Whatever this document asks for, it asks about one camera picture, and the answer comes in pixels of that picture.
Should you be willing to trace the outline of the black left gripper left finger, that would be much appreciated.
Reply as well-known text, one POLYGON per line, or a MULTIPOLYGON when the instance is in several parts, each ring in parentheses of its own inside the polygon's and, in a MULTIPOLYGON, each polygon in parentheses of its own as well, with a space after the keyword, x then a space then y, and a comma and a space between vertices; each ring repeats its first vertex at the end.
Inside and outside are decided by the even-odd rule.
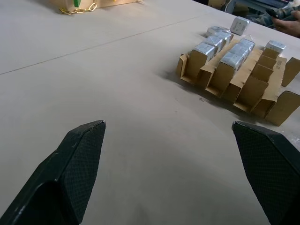
POLYGON ((106 123, 70 130, 0 217, 0 225, 80 225, 97 177, 106 123))

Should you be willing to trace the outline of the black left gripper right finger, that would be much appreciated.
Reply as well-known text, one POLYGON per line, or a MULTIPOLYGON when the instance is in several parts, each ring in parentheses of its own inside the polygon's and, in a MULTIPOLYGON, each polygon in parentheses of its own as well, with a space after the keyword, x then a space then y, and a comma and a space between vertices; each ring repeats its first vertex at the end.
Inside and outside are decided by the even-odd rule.
POLYGON ((300 225, 300 151, 282 134, 232 124, 246 177, 270 225, 300 225))

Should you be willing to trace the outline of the cardboard divider tray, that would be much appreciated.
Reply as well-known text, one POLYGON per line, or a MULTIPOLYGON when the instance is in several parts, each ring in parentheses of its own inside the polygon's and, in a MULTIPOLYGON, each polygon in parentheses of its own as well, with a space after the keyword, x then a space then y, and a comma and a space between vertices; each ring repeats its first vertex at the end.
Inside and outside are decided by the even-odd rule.
POLYGON ((287 89, 300 73, 300 60, 286 59, 276 51, 255 46, 234 71, 220 60, 239 41, 231 40, 210 61, 195 50, 182 54, 177 75, 245 112, 280 126, 300 107, 300 94, 287 89))

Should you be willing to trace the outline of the light wooden box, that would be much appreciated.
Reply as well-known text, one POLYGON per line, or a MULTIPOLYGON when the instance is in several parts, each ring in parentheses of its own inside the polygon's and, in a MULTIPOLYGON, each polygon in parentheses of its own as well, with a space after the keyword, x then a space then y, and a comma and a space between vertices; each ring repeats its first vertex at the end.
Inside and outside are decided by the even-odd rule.
MULTIPOLYGON (((96 3, 97 8, 105 8, 140 1, 143 0, 81 0, 80 6, 78 8, 88 9, 92 3, 96 3)), ((64 8, 67 10, 76 9, 73 0, 49 0, 49 2, 58 8, 64 8)))

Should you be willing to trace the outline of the brown cardboard box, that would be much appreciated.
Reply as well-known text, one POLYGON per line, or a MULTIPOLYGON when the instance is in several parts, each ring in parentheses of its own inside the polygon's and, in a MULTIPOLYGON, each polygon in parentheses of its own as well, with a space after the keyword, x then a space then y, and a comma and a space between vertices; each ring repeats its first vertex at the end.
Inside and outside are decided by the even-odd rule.
POLYGON ((221 11, 225 11, 230 1, 231 0, 208 0, 208 6, 221 11))

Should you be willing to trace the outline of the bystander's bare hand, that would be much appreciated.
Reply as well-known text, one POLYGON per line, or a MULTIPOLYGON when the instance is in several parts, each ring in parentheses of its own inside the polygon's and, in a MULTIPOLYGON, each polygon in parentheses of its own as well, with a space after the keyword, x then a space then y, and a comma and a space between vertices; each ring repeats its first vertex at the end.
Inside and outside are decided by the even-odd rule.
POLYGON ((296 19, 295 21, 284 21, 273 17, 273 24, 277 31, 300 38, 300 11, 292 11, 291 15, 296 19))

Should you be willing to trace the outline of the black smartphone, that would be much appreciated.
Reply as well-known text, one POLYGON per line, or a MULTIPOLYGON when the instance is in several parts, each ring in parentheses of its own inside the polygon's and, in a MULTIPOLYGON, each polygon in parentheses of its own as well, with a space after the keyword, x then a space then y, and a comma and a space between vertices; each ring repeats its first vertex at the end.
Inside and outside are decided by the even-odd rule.
POLYGON ((276 19, 280 18, 279 15, 276 13, 276 11, 274 11, 273 9, 266 9, 266 13, 276 19))

